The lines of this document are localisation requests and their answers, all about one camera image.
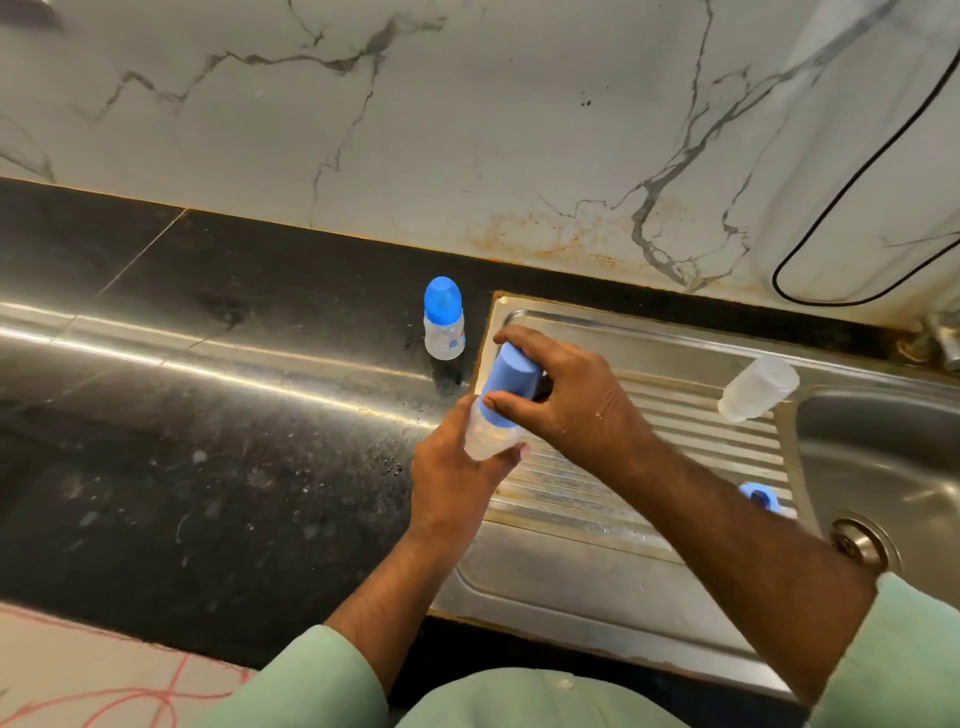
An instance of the stainless steel sink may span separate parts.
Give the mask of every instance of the stainless steel sink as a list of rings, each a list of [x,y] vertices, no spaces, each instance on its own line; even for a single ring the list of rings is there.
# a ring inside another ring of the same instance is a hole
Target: stainless steel sink
[[[660,437],[731,484],[770,486],[787,518],[960,606],[960,379],[504,295],[489,331],[508,322],[602,353]],[[488,336],[475,382],[496,351]],[[801,385],[731,425],[716,412],[723,387],[764,352],[789,360]],[[788,693],[645,519],[543,441],[532,451],[435,611]]]
[[[815,395],[797,409],[797,436],[820,531],[855,524],[883,566],[960,607],[960,410]]]

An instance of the faucet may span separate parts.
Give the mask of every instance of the faucet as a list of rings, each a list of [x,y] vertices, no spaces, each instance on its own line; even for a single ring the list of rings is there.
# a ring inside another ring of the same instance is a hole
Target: faucet
[[[914,364],[932,361],[939,349],[944,369],[960,372],[960,309],[934,311],[920,320],[922,329],[901,338],[897,351]]]

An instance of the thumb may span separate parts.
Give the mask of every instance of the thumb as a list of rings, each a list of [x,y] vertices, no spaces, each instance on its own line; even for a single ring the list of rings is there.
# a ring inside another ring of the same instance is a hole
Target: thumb
[[[496,488],[500,481],[520,464],[520,460],[526,457],[529,451],[529,445],[517,443],[480,463],[480,470],[490,479],[491,490]]]
[[[489,392],[483,398],[483,403],[515,425],[520,425],[523,429],[541,436],[539,430],[542,429],[540,421],[543,416],[544,404],[537,404],[523,397],[512,395],[510,392]]]

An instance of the sink drain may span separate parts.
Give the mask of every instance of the sink drain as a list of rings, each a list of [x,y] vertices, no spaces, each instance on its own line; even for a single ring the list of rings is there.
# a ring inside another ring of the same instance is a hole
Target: sink drain
[[[859,518],[840,518],[830,527],[830,541],[840,553],[871,571],[880,573],[893,568],[897,553],[886,534]]]

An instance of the hand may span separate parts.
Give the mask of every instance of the hand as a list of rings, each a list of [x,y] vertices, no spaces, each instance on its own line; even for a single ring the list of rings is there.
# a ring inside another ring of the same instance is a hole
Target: hand
[[[493,341],[509,341],[553,379],[553,393],[537,403],[490,392],[484,404],[538,435],[570,462],[616,488],[650,448],[664,448],[623,391],[607,360],[532,328],[511,324]]]
[[[514,445],[477,462],[464,451],[475,395],[461,398],[440,426],[414,448],[407,536],[439,549],[451,569],[476,536],[496,486],[529,451]]]

